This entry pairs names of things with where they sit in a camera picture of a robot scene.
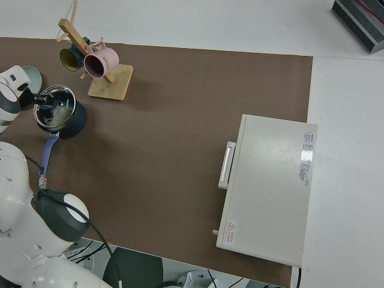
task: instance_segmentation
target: plate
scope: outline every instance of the plate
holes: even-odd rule
[[[43,83],[40,72],[32,66],[24,66],[22,68],[31,80],[31,84],[28,85],[29,90],[32,93],[38,94]]]

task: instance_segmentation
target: wooden mug stand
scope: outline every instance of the wooden mug stand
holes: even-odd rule
[[[68,36],[72,43],[84,56],[86,56],[88,54],[86,49],[88,45],[76,31],[72,23],[67,19],[61,19],[59,21],[59,27],[65,34],[62,35],[62,37],[59,37],[58,41],[60,42]],[[104,75],[102,78],[94,78],[89,87],[88,95],[95,98],[122,101],[127,93],[132,74],[132,65],[119,64],[115,69]]]

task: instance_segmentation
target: mug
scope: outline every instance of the mug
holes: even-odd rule
[[[100,45],[101,49],[94,52],[92,47],[97,45]],[[118,54],[112,48],[106,47],[102,41],[88,45],[87,51],[89,54],[84,58],[84,67],[94,78],[103,77],[119,65]]]
[[[90,44],[88,38],[83,37],[83,39],[88,45]],[[60,60],[64,67],[70,71],[77,71],[84,66],[84,55],[74,44],[60,51]]]

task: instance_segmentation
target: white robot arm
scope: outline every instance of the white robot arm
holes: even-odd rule
[[[72,194],[46,190],[33,195],[23,153],[0,142],[0,276],[24,288],[110,288],[63,252],[88,224],[63,201],[88,217],[84,203]]]
[[[29,84],[31,80],[20,66],[13,66],[0,73],[0,133],[20,113],[18,99]]]

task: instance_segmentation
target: saucepan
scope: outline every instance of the saucepan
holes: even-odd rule
[[[41,95],[45,103],[35,104],[34,117],[37,125],[51,134],[59,133],[67,139],[77,135],[85,126],[86,111],[72,90],[63,85],[45,89]]]

